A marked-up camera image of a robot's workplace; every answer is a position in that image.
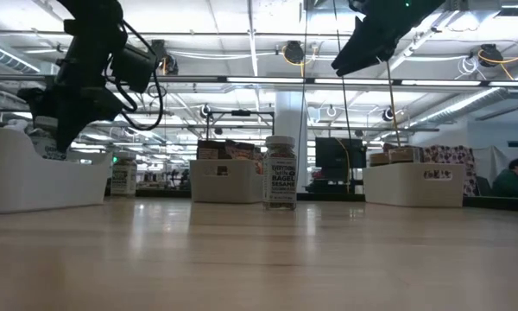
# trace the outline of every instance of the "jar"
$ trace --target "jar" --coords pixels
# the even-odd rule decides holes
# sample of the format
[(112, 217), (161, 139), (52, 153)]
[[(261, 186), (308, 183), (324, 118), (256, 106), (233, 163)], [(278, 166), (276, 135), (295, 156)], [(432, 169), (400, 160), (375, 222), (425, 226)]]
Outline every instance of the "jar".
[(295, 140), (290, 136), (267, 137), (263, 158), (263, 206), (265, 209), (295, 210), (297, 156)]
[(131, 154), (117, 154), (111, 177), (111, 195), (133, 197), (136, 194), (136, 158)]

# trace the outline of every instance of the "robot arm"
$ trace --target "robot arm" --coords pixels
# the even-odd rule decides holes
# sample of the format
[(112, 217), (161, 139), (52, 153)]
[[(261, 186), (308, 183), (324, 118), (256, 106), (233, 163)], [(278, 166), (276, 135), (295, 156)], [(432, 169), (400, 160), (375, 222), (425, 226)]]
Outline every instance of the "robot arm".
[[(28, 102), (33, 119), (46, 116), (58, 120), (57, 148), (65, 151), (90, 122), (113, 121), (119, 113), (128, 119), (123, 110), (135, 111), (136, 104), (121, 88), (121, 82), (127, 83), (131, 91), (144, 92), (150, 76), (157, 78), (158, 61), (147, 42), (144, 42), (147, 53), (127, 44), (125, 27), (132, 28), (123, 20), (117, 0), (59, 2), (74, 17), (64, 21), (64, 30), (73, 40), (65, 59), (57, 62), (60, 71), (55, 79), (47, 81), (45, 90), (21, 89), (17, 95)], [(110, 63), (114, 80), (103, 75)], [(108, 81), (116, 84), (132, 107), (105, 88)], [(160, 98), (157, 124), (161, 121), (162, 108)]]

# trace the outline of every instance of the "white storage box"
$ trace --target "white storage box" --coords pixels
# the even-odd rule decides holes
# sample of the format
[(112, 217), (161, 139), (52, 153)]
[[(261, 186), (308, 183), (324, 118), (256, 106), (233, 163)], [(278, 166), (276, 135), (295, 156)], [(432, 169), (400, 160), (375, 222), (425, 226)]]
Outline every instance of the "white storage box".
[(102, 204), (111, 154), (92, 165), (46, 160), (24, 133), (0, 128), (0, 213)]
[[(449, 178), (429, 178), (430, 172), (451, 172)], [(363, 170), (368, 203), (396, 206), (463, 205), (464, 165), (396, 163)]]
[(192, 200), (209, 203), (262, 201), (262, 175), (252, 160), (190, 161)]

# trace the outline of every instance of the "column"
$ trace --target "column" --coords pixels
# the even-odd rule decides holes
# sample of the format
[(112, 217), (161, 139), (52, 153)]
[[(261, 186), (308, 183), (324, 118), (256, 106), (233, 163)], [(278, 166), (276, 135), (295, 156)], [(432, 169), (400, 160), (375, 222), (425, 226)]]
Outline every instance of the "column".
[(301, 92), (277, 92), (275, 103), (275, 135), (295, 139), (294, 152), (299, 155), (298, 193), (306, 193), (307, 186), (307, 107)]

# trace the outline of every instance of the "wooden table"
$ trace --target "wooden table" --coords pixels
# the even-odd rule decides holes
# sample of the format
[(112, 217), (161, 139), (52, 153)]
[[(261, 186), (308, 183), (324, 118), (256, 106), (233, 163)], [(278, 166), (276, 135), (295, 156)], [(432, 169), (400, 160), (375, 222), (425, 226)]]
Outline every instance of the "wooden table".
[(0, 215), (0, 310), (514, 310), (518, 213), (185, 199)]

